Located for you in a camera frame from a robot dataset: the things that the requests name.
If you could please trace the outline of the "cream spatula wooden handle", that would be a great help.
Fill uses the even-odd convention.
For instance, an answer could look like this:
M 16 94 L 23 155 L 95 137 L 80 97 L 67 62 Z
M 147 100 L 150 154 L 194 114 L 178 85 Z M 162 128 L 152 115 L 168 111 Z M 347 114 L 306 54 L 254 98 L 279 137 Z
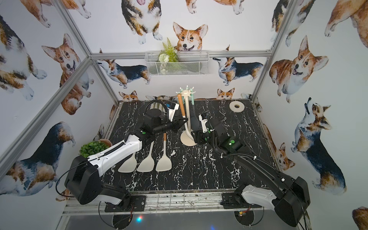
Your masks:
M 148 156 L 142 160 L 140 165 L 137 168 L 137 171 L 140 173 L 148 173 L 151 172 L 155 166 L 154 159 L 152 157 L 152 151 L 153 151 L 154 141 L 150 144 L 149 154 Z

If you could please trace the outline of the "cream spoon wooden handle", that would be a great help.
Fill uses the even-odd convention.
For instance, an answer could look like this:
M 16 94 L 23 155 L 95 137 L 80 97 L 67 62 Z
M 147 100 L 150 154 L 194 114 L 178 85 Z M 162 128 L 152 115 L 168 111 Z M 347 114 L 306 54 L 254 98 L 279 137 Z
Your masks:
M 128 158 L 126 161 L 123 162 L 123 164 L 118 169 L 119 173 L 131 173 L 134 172 L 134 170 L 137 167 L 137 160 L 135 153 L 131 155 L 130 158 Z

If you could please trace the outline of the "grey spatula mint handle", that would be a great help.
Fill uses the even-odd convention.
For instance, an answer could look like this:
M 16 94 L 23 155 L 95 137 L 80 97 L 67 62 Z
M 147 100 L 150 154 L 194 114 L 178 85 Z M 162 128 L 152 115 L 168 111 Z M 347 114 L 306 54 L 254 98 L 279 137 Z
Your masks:
M 191 95 L 191 105 L 192 105 L 192 111 L 190 112 L 191 129 L 193 131 L 199 131 L 201 129 L 201 124 L 198 119 L 198 115 L 196 114 L 195 111 L 196 109 L 193 95 Z

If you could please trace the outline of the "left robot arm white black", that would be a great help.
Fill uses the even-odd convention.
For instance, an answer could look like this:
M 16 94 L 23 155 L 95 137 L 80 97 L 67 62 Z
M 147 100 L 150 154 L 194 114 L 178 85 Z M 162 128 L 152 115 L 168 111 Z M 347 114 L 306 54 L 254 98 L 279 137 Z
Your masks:
M 121 186 L 102 181 L 101 177 L 114 165 L 127 162 L 130 156 L 150 145 L 156 138 L 170 130 L 178 131 L 186 124 L 186 117 L 175 117 L 176 110 L 185 111 L 183 100 L 178 102 L 149 101 L 143 114 L 143 124 L 112 147 L 88 158 L 76 157 L 68 171 L 64 186 L 81 205 L 93 201 L 110 203 L 128 210 L 132 206 L 131 193 Z

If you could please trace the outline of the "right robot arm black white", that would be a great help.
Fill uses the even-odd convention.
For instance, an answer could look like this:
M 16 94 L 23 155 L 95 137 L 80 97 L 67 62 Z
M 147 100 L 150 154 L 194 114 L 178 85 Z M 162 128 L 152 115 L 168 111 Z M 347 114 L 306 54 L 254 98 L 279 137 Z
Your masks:
M 231 159 L 266 185 L 241 186 L 237 189 L 240 199 L 273 210 L 286 224 L 297 227 L 311 202 L 307 182 L 301 177 L 294 179 L 259 158 L 249 146 L 229 135 L 217 118 L 201 114 L 198 122 L 199 128 L 192 132 L 195 143 L 208 144 L 221 158 Z

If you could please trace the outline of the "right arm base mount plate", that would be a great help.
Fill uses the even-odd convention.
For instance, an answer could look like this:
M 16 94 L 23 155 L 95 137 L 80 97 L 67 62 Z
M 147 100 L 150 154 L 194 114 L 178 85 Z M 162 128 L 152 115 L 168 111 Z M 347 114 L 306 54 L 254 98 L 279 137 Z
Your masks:
M 223 193 L 220 204 L 224 209 L 242 209 L 248 208 L 250 205 L 236 193 Z

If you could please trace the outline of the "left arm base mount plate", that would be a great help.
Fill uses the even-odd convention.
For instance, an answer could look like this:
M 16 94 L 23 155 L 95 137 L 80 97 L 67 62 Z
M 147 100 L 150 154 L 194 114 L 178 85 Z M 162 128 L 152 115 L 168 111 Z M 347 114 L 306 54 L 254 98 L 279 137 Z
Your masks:
M 106 203 L 104 211 L 106 213 L 112 212 L 142 212 L 145 209 L 147 196 L 132 195 L 129 198 L 122 200 L 118 205 Z

